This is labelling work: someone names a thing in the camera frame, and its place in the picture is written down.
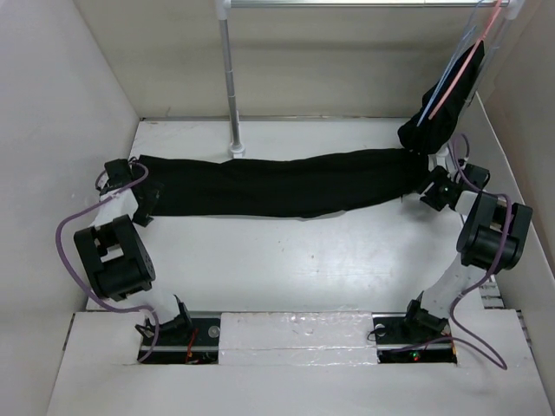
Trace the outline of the black trousers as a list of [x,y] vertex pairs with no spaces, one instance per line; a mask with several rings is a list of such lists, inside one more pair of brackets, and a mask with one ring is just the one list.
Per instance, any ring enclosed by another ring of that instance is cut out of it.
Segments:
[[161,185],[155,217],[316,218],[379,205],[414,192],[428,157],[405,149],[367,149],[308,159],[138,159],[148,185]]

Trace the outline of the blue clothes hanger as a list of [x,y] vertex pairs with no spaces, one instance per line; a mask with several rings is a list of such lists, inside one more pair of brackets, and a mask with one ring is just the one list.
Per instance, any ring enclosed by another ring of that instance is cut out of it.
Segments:
[[474,21],[474,16],[476,14],[476,10],[480,7],[480,5],[483,3],[483,0],[479,0],[475,2],[475,5],[473,7],[473,11],[470,14],[470,17],[467,19],[467,23],[463,29],[463,33],[460,37],[460,40],[458,41],[454,52],[452,53],[449,62],[447,63],[446,67],[443,70],[443,73],[440,77],[440,79],[438,80],[438,82],[436,83],[435,87],[432,90],[432,94],[430,95],[428,101],[426,102],[426,106],[422,109],[421,111],[421,115],[419,120],[417,121],[416,126],[420,126],[421,123],[424,121],[424,119],[427,117],[430,108],[433,106],[434,100],[436,99],[437,95],[439,94],[441,87],[443,86],[443,84],[445,83],[447,76],[449,75],[450,71],[453,69],[454,64],[456,62],[456,60],[462,55],[462,53],[464,52],[465,47],[470,43],[470,41],[473,39],[473,34],[477,28],[477,25],[472,25],[473,21]]

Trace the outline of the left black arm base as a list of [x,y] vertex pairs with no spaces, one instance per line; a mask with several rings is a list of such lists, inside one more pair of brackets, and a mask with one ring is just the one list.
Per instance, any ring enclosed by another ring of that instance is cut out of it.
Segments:
[[[158,340],[142,364],[212,365],[219,361],[220,313],[191,314],[191,329],[160,327]],[[135,329],[141,335],[138,358],[142,359],[153,345],[153,324],[146,319]]]

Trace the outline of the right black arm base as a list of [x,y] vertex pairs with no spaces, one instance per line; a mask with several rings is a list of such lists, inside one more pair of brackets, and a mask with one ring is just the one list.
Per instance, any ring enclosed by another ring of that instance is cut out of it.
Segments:
[[373,320],[374,328],[367,340],[375,342],[379,364],[457,363],[450,340],[424,346],[427,341],[441,338],[441,332],[408,325],[400,315],[379,315]]

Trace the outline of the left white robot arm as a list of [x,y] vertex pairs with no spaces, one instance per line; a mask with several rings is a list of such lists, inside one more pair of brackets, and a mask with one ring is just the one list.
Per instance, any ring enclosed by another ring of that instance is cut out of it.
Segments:
[[147,337],[184,343],[193,335],[186,305],[174,294],[156,289],[153,260],[137,228],[153,220],[161,185],[147,183],[147,168],[115,159],[105,164],[106,182],[93,223],[74,234],[75,247],[94,292],[107,309],[141,311],[158,319],[138,327]]

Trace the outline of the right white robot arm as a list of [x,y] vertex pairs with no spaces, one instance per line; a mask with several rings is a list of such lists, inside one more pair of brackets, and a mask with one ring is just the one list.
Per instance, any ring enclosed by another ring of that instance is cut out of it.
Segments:
[[464,224],[454,261],[433,286],[409,303],[401,319],[401,331],[411,341],[445,328],[453,305],[481,280],[480,270],[488,275],[510,270],[523,254],[533,209],[486,192],[488,181],[485,168],[468,164],[451,174],[437,166],[418,189],[421,202],[437,211],[446,206],[457,211]]

